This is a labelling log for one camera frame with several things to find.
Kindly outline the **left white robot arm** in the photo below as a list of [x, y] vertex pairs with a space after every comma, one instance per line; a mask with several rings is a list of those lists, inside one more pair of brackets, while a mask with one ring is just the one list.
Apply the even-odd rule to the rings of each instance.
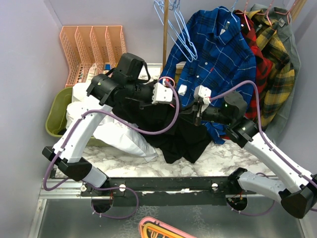
[[64, 135], [53, 147], [43, 149], [43, 155], [51, 162], [49, 170], [57, 165], [70, 179], [88, 183], [102, 196], [109, 191], [109, 177], [82, 156], [92, 136], [147, 161], [157, 155], [142, 134], [135, 131], [135, 124], [120, 119], [112, 111], [124, 100], [151, 101], [152, 89], [138, 78], [146, 67], [142, 58], [124, 53], [117, 67], [92, 78], [86, 85], [87, 96], [76, 108], [77, 114]]

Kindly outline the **pink wire hanger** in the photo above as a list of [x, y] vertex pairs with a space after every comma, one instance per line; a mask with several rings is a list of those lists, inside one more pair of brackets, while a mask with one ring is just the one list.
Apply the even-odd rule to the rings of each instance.
[[163, 86], [167, 86], [167, 83], [169, 83], [172, 87], [175, 87], [176, 83], [173, 78], [171, 77], [161, 77], [159, 80], [159, 83], [161, 83]]

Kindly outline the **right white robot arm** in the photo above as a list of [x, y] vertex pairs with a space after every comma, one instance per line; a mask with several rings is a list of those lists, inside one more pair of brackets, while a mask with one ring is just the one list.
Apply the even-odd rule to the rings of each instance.
[[279, 178], [272, 180], [238, 168], [228, 177], [228, 190], [234, 194], [244, 190], [264, 195], [280, 203], [293, 217], [304, 218], [317, 202], [316, 175], [292, 161], [244, 116], [247, 103], [238, 92], [227, 94], [219, 108], [210, 105], [210, 95], [194, 94], [195, 123], [203, 120], [227, 125], [230, 140], [260, 159]]

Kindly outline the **black shirt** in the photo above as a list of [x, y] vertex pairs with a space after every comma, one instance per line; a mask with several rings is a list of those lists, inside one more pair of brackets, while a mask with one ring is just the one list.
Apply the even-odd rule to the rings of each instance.
[[[141, 109], [139, 102], [125, 100], [117, 104], [112, 111], [121, 119], [136, 124], [139, 129], [159, 131], [172, 121], [175, 109], [166, 104]], [[169, 164], [181, 158], [195, 163], [212, 141], [204, 125], [195, 126], [181, 118], [163, 134], [142, 135], [150, 145], [162, 151], [165, 161]]]

